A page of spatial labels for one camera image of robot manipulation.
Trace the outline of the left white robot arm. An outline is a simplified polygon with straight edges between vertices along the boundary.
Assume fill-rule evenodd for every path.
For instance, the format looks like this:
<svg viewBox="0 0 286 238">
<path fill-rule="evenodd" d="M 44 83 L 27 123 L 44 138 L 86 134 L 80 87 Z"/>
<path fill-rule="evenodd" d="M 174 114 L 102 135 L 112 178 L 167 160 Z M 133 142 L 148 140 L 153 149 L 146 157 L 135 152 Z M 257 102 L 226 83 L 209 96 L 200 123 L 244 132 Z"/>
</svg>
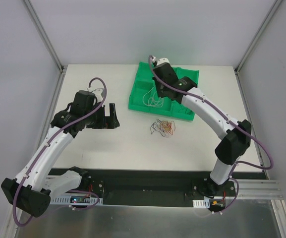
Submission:
<svg viewBox="0 0 286 238">
<path fill-rule="evenodd" d="M 5 178 L 1 188 L 12 205 L 32 217 L 40 217 L 52 199 L 70 190 L 89 192 L 91 180 L 87 171 L 72 167 L 63 175 L 47 181 L 47 175 L 69 143 L 85 128 L 114 129 L 119 127 L 115 105 L 109 104 L 105 115 L 106 91 L 103 88 L 78 91 L 73 102 L 55 114 L 41 146 L 15 178 Z"/>
</svg>

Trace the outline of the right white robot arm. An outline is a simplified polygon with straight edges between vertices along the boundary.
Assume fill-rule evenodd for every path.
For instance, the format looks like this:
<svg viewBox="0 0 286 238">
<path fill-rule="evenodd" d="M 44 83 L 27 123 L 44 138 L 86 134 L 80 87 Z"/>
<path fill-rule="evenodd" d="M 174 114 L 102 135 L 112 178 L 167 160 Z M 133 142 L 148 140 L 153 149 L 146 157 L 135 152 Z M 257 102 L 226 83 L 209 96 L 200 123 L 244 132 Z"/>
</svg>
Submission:
<svg viewBox="0 0 286 238">
<path fill-rule="evenodd" d="M 219 195 L 225 189 L 235 162 L 250 147 L 251 123 L 230 118 L 206 98 L 197 83 L 189 77 L 178 78 L 168 61 L 150 62 L 149 68 L 159 97 L 167 97 L 199 116 L 221 140 L 215 148 L 217 161 L 210 173 L 207 190 Z"/>
</svg>

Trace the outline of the green compartment tray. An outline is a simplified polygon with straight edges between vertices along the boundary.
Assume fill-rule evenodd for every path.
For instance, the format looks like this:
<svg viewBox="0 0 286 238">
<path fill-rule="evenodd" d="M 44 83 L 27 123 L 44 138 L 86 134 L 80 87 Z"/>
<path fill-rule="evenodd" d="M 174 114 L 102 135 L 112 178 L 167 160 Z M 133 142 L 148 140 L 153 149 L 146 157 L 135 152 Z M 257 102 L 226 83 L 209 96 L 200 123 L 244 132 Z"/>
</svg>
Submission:
<svg viewBox="0 0 286 238">
<path fill-rule="evenodd" d="M 193 121 L 195 113 L 169 98 L 159 98 L 152 73 L 145 62 L 140 62 L 129 95 L 130 110 Z"/>
</svg>

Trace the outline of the left aluminium post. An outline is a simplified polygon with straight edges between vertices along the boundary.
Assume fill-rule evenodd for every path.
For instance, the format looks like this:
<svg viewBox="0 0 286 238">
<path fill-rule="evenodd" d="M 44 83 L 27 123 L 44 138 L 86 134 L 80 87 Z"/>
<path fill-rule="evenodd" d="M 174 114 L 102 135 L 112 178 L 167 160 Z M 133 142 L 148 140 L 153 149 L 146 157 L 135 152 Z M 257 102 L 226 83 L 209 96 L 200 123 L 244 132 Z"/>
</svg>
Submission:
<svg viewBox="0 0 286 238">
<path fill-rule="evenodd" d="M 44 43 L 46 49 L 48 50 L 52 60 L 54 61 L 56 67 L 59 69 L 60 72 L 63 72 L 64 66 L 61 63 L 61 60 L 59 59 L 44 27 L 43 24 L 41 22 L 41 20 L 39 19 L 39 16 L 36 12 L 36 10 L 34 9 L 34 6 L 32 5 L 32 2 L 30 0 L 23 0 L 22 3 L 24 4 L 42 42 Z"/>
</svg>

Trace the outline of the aluminium post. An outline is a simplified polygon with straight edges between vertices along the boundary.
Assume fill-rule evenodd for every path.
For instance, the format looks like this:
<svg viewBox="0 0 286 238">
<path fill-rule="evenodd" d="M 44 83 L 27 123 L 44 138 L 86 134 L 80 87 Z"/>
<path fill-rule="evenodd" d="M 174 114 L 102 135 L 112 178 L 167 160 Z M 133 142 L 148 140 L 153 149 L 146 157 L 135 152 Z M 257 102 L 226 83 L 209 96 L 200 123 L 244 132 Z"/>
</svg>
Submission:
<svg viewBox="0 0 286 238">
<path fill-rule="evenodd" d="M 52 60 L 54 61 L 56 67 L 59 69 L 60 72 L 63 72 L 64 66 L 61 63 L 61 60 L 59 59 L 44 27 L 43 24 L 41 22 L 41 20 L 39 19 L 39 16 L 36 12 L 36 10 L 34 9 L 34 6 L 32 5 L 32 2 L 30 0 L 23 0 L 22 3 L 24 4 L 42 42 L 44 43 L 46 49 L 48 50 Z"/>
<path fill-rule="evenodd" d="M 283 2 L 284 2 L 284 0 L 275 0 L 273 2 L 273 4 L 271 5 L 270 9 L 268 10 L 266 16 L 264 17 L 264 19 L 261 23 L 261 25 L 259 26 L 257 32 L 255 33 L 254 37 L 250 41 L 244 55 L 241 57 L 239 63 L 234 68 L 236 75 L 238 75 L 240 73 L 240 71 L 242 70 L 242 68 L 244 67 L 245 63 L 247 62 L 247 60 L 250 57 L 250 55 L 252 54 L 253 50 L 257 46 L 260 38 L 263 36 L 264 32 L 266 31 L 269 24 L 271 23 L 271 21 L 275 17 L 277 11 L 279 10 L 279 8 L 281 7 Z"/>
</svg>

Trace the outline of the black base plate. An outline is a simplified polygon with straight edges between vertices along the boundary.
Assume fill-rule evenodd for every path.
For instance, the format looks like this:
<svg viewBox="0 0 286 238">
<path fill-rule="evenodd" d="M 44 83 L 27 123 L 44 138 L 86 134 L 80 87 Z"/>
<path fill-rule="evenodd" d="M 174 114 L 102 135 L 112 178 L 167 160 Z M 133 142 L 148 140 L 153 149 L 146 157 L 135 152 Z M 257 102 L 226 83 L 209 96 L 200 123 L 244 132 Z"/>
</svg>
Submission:
<svg viewBox="0 0 286 238">
<path fill-rule="evenodd" d="M 105 205 L 192 207 L 209 172 L 89 169 L 93 190 Z"/>
</svg>

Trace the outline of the aluminium frame rail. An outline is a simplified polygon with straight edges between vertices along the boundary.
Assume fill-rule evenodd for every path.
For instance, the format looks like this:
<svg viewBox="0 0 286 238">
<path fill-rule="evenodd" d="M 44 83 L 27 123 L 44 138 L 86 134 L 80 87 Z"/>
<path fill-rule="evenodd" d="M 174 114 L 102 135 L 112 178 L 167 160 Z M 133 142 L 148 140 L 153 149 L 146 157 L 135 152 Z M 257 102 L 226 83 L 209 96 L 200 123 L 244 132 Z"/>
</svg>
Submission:
<svg viewBox="0 0 286 238">
<path fill-rule="evenodd" d="M 277 180 L 239 179 L 239 199 L 283 200 L 283 191 Z"/>
</svg>

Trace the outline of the right aluminium post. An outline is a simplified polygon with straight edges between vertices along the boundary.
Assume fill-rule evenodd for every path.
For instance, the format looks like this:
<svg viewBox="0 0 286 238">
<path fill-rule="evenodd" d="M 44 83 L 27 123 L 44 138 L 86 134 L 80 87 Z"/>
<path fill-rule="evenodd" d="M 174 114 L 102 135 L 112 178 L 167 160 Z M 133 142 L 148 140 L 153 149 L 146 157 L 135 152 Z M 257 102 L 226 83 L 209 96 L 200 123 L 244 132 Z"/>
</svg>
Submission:
<svg viewBox="0 0 286 238">
<path fill-rule="evenodd" d="M 244 67 L 245 63 L 247 62 L 247 60 L 250 57 L 250 55 L 252 54 L 253 50 L 257 46 L 260 38 L 263 36 L 264 32 L 266 31 L 269 24 L 271 23 L 271 21 L 275 17 L 277 11 L 279 10 L 279 8 L 281 7 L 283 2 L 284 2 L 284 0 L 275 0 L 273 2 L 273 4 L 271 5 L 270 9 L 268 10 L 266 16 L 264 17 L 264 19 L 261 23 L 261 25 L 259 26 L 257 32 L 255 33 L 254 37 L 250 41 L 244 55 L 241 57 L 239 63 L 234 68 L 236 75 L 238 75 L 240 73 L 240 71 L 242 70 L 242 68 Z"/>
</svg>

